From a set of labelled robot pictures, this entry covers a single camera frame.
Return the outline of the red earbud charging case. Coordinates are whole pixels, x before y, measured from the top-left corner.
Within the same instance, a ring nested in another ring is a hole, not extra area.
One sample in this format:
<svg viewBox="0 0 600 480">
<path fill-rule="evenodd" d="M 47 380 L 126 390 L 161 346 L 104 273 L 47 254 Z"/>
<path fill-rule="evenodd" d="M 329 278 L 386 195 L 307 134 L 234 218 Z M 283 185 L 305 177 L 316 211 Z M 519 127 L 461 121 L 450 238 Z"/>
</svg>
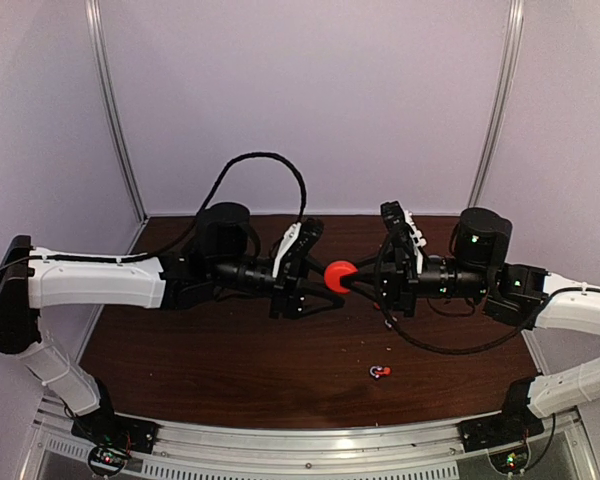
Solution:
<svg viewBox="0 0 600 480">
<path fill-rule="evenodd" d="M 334 293 L 348 294 L 350 289 L 344 285 L 344 279 L 358 272 L 358 268 L 346 260 L 330 263 L 324 270 L 323 280 L 325 286 Z"/>
</svg>

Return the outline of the purple earbud with red hook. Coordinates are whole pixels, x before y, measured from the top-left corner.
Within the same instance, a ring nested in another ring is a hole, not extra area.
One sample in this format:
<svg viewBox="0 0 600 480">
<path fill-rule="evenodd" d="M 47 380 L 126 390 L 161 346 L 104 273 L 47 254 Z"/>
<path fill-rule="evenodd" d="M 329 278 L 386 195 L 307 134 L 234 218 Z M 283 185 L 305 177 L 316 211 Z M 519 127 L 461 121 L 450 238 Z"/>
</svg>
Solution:
<svg viewBox="0 0 600 480">
<path fill-rule="evenodd" d="M 374 380 L 387 377 L 392 373 L 389 366 L 374 365 L 369 368 L 369 374 Z"/>
</svg>

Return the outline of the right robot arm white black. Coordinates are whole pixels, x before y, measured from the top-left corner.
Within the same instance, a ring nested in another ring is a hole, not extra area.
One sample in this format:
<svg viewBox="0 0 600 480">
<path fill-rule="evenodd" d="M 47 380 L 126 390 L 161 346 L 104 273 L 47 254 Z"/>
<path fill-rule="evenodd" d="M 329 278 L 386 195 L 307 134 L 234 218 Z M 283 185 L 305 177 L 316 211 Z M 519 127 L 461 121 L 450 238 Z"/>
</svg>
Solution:
<svg viewBox="0 0 600 480">
<path fill-rule="evenodd" d="M 506 256 L 512 223 L 497 213 L 471 207 L 452 231 L 447 257 L 427 255 L 426 239 L 411 214 L 396 202 L 380 207 L 387 234 L 368 261 L 364 281 L 385 322 L 408 344 L 449 356 L 496 348 L 524 330 L 565 329 L 600 335 L 600 286 L 567 279 L 543 268 L 509 264 Z M 416 339 L 394 318 L 411 317 L 420 299 L 460 298 L 481 306 L 491 319 L 511 326 L 503 337 L 466 348 L 439 347 Z"/>
</svg>

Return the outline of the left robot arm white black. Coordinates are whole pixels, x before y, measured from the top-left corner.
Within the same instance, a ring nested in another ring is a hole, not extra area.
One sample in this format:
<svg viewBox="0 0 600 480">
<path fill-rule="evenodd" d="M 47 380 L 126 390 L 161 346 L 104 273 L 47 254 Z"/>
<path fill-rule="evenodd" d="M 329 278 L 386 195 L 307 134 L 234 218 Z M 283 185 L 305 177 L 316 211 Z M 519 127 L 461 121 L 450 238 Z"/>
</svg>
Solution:
<svg viewBox="0 0 600 480">
<path fill-rule="evenodd" d="M 309 218 L 284 233 L 273 259 L 248 254 L 259 238 L 250 212 L 224 202 L 197 215 L 194 236 L 180 250 L 159 255 L 105 256 L 35 248 L 15 237 L 0 266 L 0 353 L 15 355 L 53 391 L 103 444 L 117 442 L 124 424 L 113 414 L 101 382 L 87 374 L 50 333 L 42 333 L 42 309 L 59 305 L 126 305 L 186 310 L 214 299 L 219 290 L 267 298 L 270 317 L 299 319 L 339 309 L 343 299 L 310 272 L 322 267 L 310 256 L 324 225 Z"/>
</svg>

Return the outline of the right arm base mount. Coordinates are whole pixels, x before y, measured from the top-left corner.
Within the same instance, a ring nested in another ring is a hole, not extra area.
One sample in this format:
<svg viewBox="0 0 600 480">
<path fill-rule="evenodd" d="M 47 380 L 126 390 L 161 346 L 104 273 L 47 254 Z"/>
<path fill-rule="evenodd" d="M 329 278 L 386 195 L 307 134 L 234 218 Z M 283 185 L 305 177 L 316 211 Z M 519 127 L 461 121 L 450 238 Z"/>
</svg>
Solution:
<svg viewBox="0 0 600 480">
<path fill-rule="evenodd" d="M 507 399 L 499 413 L 461 421 L 465 453 L 486 450 L 492 468 L 503 475 L 524 475 L 534 465 L 529 440 L 544 432 L 544 423 L 527 401 Z"/>
</svg>

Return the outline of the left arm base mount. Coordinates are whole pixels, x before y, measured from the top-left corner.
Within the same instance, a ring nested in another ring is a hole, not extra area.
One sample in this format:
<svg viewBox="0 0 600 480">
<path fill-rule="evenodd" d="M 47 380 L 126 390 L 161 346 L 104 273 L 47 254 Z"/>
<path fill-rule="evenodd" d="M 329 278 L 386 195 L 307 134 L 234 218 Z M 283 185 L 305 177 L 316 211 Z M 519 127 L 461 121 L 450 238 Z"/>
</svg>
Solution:
<svg viewBox="0 0 600 480">
<path fill-rule="evenodd" d="M 85 415 L 76 414 L 65 401 L 63 405 L 72 421 L 71 434 L 93 445 L 86 463 L 97 478 L 121 473 L 133 460 L 133 453 L 153 452 L 158 425 L 117 414 L 107 392 L 101 394 L 98 408 Z"/>
</svg>

